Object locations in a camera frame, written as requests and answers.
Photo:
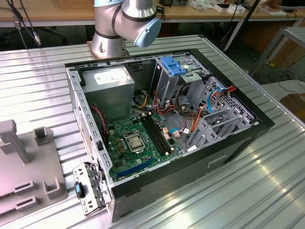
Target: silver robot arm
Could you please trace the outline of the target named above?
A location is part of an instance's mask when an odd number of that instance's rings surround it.
[[[95,0],[94,9],[91,49],[98,58],[124,56],[124,39],[146,48],[161,29],[152,0]]]

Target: blue tab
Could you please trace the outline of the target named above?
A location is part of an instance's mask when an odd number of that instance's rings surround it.
[[[161,61],[164,66],[171,72],[172,75],[183,75],[187,72],[171,56],[161,57]]]
[[[81,189],[80,189],[80,185],[76,185],[76,192],[80,192]]]

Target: desk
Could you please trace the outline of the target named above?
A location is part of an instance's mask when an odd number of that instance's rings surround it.
[[[275,126],[227,165],[111,223],[106,210],[85,218],[72,169],[89,158],[72,110],[64,64],[93,60],[87,45],[0,52],[0,120],[15,119],[18,134],[52,129],[68,198],[4,226],[29,228],[304,228],[305,130],[207,39],[157,39],[131,55],[197,48],[274,122]]]
[[[94,10],[63,10],[59,8],[57,0],[23,0],[28,15],[33,26],[64,26],[64,25],[94,25]],[[7,8],[5,0],[0,1],[0,7]],[[242,21],[246,14],[236,14],[233,21]],[[166,23],[172,22],[219,22],[230,21],[232,15],[229,13],[220,13],[214,9],[198,11],[191,6],[171,6],[165,7]],[[286,16],[271,16],[262,10],[256,10],[250,21],[295,21],[302,20],[305,12],[299,10],[296,13],[288,13]],[[14,27],[12,22],[12,13],[0,9],[0,27]]]

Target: motherboard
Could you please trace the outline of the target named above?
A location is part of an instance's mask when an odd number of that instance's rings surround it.
[[[110,176],[114,181],[183,154],[157,113],[117,121],[107,128],[113,163]]]

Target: metal work surface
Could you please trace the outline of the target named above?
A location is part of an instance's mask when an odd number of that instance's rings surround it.
[[[288,36],[297,44],[305,47],[305,28],[304,27],[288,27],[283,31],[285,36]]]
[[[303,228],[304,127],[258,88],[209,41],[198,36],[157,39],[147,49],[127,43],[131,55],[199,49],[272,120],[275,126],[235,161],[111,223],[106,210],[85,218],[72,169],[88,161],[72,111],[64,63],[92,60],[86,45],[0,53],[0,120],[18,133],[50,127],[68,198],[5,228]]]

